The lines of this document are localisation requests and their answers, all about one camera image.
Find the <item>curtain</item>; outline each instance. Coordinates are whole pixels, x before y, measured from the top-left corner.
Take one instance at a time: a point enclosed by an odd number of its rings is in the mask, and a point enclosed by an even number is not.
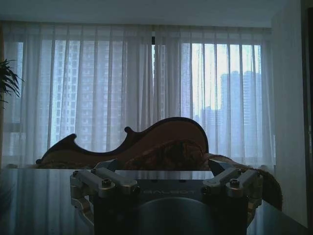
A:
[[[71,133],[113,150],[126,126],[182,116],[203,127],[210,153],[273,168],[268,29],[6,22],[4,41],[24,82],[7,98],[3,165],[34,164]]]
[[[76,133],[85,149],[120,145],[152,124],[150,26],[4,24],[5,57],[24,80],[7,97],[3,165],[24,166]]]
[[[289,0],[273,17],[272,35],[276,178],[283,192],[283,212],[307,226],[300,1]]]
[[[155,121],[192,118],[210,153],[272,170],[270,31],[158,26],[155,34]]]
[[[2,23],[0,22],[0,61],[4,60],[4,40]],[[0,168],[2,160],[2,139],[3,139],[3,102],[0,102]]]

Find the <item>bolt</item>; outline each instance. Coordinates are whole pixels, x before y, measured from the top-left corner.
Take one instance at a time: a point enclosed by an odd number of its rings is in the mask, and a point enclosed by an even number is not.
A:
[[[203,187],[201,188],[201,193],[202,193],[203,195],[209,194],[209,193],[210,193],[210,188],[207,187],[207,186],[203,186]]]
[[[107,187],[110,187],[110,186],[111,186],[111,183],[112,183],[112,180],[106,178],[106,179],[104,179],[104,180],[102,181],[102,186],[104,186],[104,187],[107,188]]]
[[[140,193],[140,187],[138,185],[133,187],[132,194],[138,195]]]
[[[237,179],[230,179],[229,183],[230,183],[230,186],[233,188],[239,187],[239,184],[240,184],[239,180],[237,180]]]

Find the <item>dark glossy tabletop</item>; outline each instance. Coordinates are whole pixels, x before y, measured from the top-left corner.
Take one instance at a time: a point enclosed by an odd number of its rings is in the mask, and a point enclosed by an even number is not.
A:
[[[70,203],[73,170],[7,169],[1,181],[11,188],[11,205],[0,234],[92,234]],[[210,171],[116,171],[133,179],[208,179]],[[308,235],[306,228],[265,201],[248,227],[249,235]]]

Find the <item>sheer white curtain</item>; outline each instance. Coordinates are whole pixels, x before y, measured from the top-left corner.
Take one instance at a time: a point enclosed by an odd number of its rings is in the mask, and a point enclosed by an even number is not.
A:
[[[273,167],[268,29],[4,23],[5,57],[23,78],[7,97],[3,166],[33,164],[63,137],[109,151],[124,127],[189,117],[211,153]]]
[[[155,120],[183,116],[205,130],[210,153],[274,165],[268,29],[158,26]]]
[[[149,26],[4,23],[5,58],[23,78],[6,97],[3,166],[34,164],[63,137],[105,152],[124,127],[152,124]]]

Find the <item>metal bracket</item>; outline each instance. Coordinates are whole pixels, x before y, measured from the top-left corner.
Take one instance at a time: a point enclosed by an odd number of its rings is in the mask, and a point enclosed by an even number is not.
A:
[[[206,196],[218,195],[222,189],[228,197],[248,197],[247,225],[254,219],[255,211],[262,203],[263,177],[256,170],[241,173],[240,169],[227,168],[213,179],[203,181],[202,193]]]
[[[98,194],[100,198],[109,198],[115,193],[137,195],[140,187],[137,181],[120,176],[106,168],[74,171],[70,176],[71,204],[78,210],[81,218],[93,229],[94,215],[90,202],[85,198],[92,198]]]

